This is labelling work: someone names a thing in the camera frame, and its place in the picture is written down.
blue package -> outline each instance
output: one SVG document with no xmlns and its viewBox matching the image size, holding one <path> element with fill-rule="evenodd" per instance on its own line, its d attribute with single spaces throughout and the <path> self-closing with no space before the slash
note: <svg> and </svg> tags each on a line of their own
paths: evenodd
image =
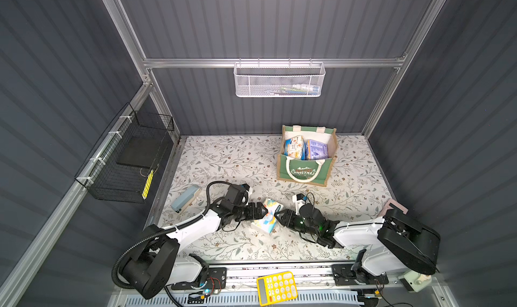
<svg viewBox="0 0 517 307">
<path fill-rule="evenodd" d="M 320 160 L 328 158 L 327 145 L 322 142 L 307 140 L 305 144 L 306 160 Z"/>
</svg>

gray corrugated wall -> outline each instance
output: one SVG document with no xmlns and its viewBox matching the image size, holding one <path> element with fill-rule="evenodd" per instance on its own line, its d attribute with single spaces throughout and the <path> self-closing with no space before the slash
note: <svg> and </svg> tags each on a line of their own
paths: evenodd
<svg viewBox="0 0 517 307">
<path fill-rule="evenodd" d="M 370 138 L 464 307 L 517 287 L 517 0 L 448 0 Z"/>
<path fill-rule="evenodd" d="M 282 125 L 358 132 L 391 68 L 327 69 L 320 97 L 236 97 L 232 69 L 153 69 L 182 134 L 281 133 Z"/>
<path fill-rule="evenodd" d="M 384 58 L 430 0 L 122 0 L 147 58 Z"/>
<path fill-rule="evenodd" d="M 141 80 L 101 0 L 0 0 L 0 32 L 3 283 Z M 145 220 L 140 207 L 96 205 L 81 206 L 74 219 L 91 218 L 88 224 L 74 224 L 66 236 L 84 238 L 81 234 L 89 228 L 113 232 L 94 215 Z M 46 272 L 52 274 L 48 284 L 65 278 L 59 268 L 58 263 L 47 264 Z M 83 283 L 69 285 L 81 291 Z"/>
<path fill-rule="evenodd" d="M 142 111 L 156 112 L 150 98 Z M 161 179 L 161 172 L 155 175 Z M 113 293 L 111 267 L 139 239 L 152 206 L 95 200 L 89 194 L 66 226 L 18 307 L 99 306 Z"/>
<path fill-rule="evenodd" d="M 147 58 L 399 57 L 430 2 L 121 1 Z M 279 133 L 282 124 L 361 132 L 390 72 L 327 69 L 316 99 L 240 99 L 230 70 L 155 69 L 185 135 Z"/>
</svg>

floral tablecloth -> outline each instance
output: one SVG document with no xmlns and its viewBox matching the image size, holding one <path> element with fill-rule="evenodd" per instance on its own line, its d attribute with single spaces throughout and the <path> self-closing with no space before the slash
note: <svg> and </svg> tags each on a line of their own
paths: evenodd
<svg viewBox="0 0 517 307">
<path fill-rule="evenodd" d="M 390 193 L 364 136 L 338 136 L 338 158 L 326 188 L 277 181 L 277 157 L 282 138 L 263 136 L 188 136 L 159 226 L 176 224 L 202 211 L 206 185 L 214 180 L 247 183 L 254 189 L 250 201 L 271 198 L 294 209 L 292 195 L 310 191 L 316 207 L 331 220 L 360 221 L 377 216 Z M 188 187 L 202 188 L 196 200 L 181 213 L 171 202 Z M 210 188 L 211 200 L 225 194 L 226 185 Z M 226 226 L 233 229 L 236 223 Z M 355 259 L 365 246 L 327 249 L 300 239 L 280 224 L 270 235 L 242 222 L 234 232 L 219 230 L 187 247 L 181 254 L 195 253 L 204 260 L 329 260 Z"/>
</svg>

aluminum frame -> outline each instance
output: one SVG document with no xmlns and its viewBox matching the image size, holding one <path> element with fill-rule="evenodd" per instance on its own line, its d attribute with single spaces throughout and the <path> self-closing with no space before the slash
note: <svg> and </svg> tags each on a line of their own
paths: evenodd
<svg viewBox="0 0 517 307">
<path fill-rule="evenodd" d="M 152 207 L 149 211 L 149 214 L 147 215 L 147 220 L 145 222 L 144 228 L 151 224 L 158 224 L 158 222 L 160 221 L 160 216 L 163 211 L 163 207 L 165 206 L 165 201 L 167 200 L 167 195 L 169 194 L 174 174 L 176 173 L 176 169 L 178 168 L 179 159 L 181 158 L 181 154 L 183 153 L 185 143 L 186 139 L 183 138 L 179 141 L 178 144 L 174 145 L 174 150 L 171 152 L 169 161 L 167 162 L 167 166 L 165 167 L 165 172 L 160 181 L 160 186 L 158 187 L 156 197 L 152 202 Z"/>
<path fill-rule="evenodd" d="M 142 84 L 137 94 L 131 100 L 131 106 L 126 106 L 110 132 L 118 131 L 122 123 L 126 120 L 126 116 L 130 115 L 133 109 L 138 110 L 142 106 L 149 95 L 150 87 L 151 84 L 149 81 Z M 115 133 L 108 133 L 106 135 L 94 152 L 94 158 L 98 157 L 104 149 L 106 149 L 113 137 L 117 137 Z M 85 168 L 81 171 L 80 176 L 88 175 L 94 165 L 93 160 L 88 161 Z M 81 205 L 86 194 L 87 190 L 78 181 L 74 181 L 54 212 L 52 212 L 52 215 L 50 215 L 49 219 L 45 222 L 45 225 L 36 235 L 29 248 L 27 248 L 22 258 L 11 271 L 9 277 L 5 279 L 2 287 L 0 287 L 0 306 L 15 307 L 18 304 L 48 254 L 54 248 L 55 243 L 68 225 L 68 222 L 79 205 Z"/>
<path fill-rule="evenodd" d="M 129 17 L 126 13 L 126 10 L 122 5 L 122 1 L 102 0 L 102 2 L 106 6 L 106 9 L 113 23 L 115 24 L 115 27 L 117 28 L 117 31 L 122 41 L 124 42 L 124 45 L 126 46 L 126 49 L 129 55 L 131 56 L 131 59 L 133 60 L 133 63 L 137 71 L 139 72 L 142 81 L 145 82 L 147 79 L 151 79 L 154 89 L 152 90 L 150 95 L 154 105 L 156 106 L 156 109 L 158 110 L 158 113 L 172 116 L 172 112 L 165 101 L 165 97 L 163 96 L 163 93 L 160 89 L 160 86 L 158 85 L 158 82 L 156 81 L 154 74 L 143 64 L 143 60 L 145 59 L 145 52 L 142 48 L 142 45 L 140 45 L 137 34 L 135 33 L 131 21 L 129 20 Z M 178 141 L 180 131 L 178 129 L 176 121 L 174 120 L 174 117 L 173 124 L 175 131 L 175 133 L 173 134 L 173 139 L 175 141 Z"/>
<path fill-rule="evenodd" d="M 427 36 L 427 33 L 429 33 L 429 30 L 431 29 L 431 26 L 436 20 L 436 17 L 438 17 L 438 14 L 442 10 L 445 1 L 446 0 L 431 1 L 429 7 L 427 8 L 427 11 L 425 12 L 422 20 L 420 21 L 420 24 L 418 25 L 415 31 L 415 34 L 413 35 L 409 45 L 407 46 L 404 57 L 404 64 L 400 67 L 400 69 L 397 69 L 397 71 L 395 71 L 391 75 L 391 78 L 386 84 L 384 91 L 378 100 L 378 103 L 376 104 L 374 110 L 368 118 L 368 121 L 366 121 L 366 125 L 362 130 L 364 136 L 366 136 L 366 139 L 370 138 L 370 136 L 372 135 L 373 129 L 375 129 L 375 127 L 377 126 L 377 123 L 379 122 L 379 119 L 382 116 L 384 110 L 388 106 L 391 97 L 393 97 L 393 94 L 395 94 L 395 90 L 397 90 L 397 87 L 402 81 L 402 78 L 404 78 L 404 75 L 406 74 L 413 59 L 415 58 L 418 49 L 420 49 L 423 40 Z"/>
<path fill-rule="evenodd" d="M 323 62 L 326 68 L 400 68 L 404 58 L 365 59 L 144 59 L 146 68 L 233 68 L 242 66 L 307 66 Z"/>
</svg>

yellow calculator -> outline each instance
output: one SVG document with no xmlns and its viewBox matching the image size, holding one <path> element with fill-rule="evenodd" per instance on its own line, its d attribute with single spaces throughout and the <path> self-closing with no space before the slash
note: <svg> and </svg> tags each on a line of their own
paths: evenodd
<svg viewBox="0 0 517 307">
<path fill-rule="evenodd" d="M 257 278 L 260 306 L 267 306 L 298 297 L 293 272 L 281 272 Z"/>
</svg>

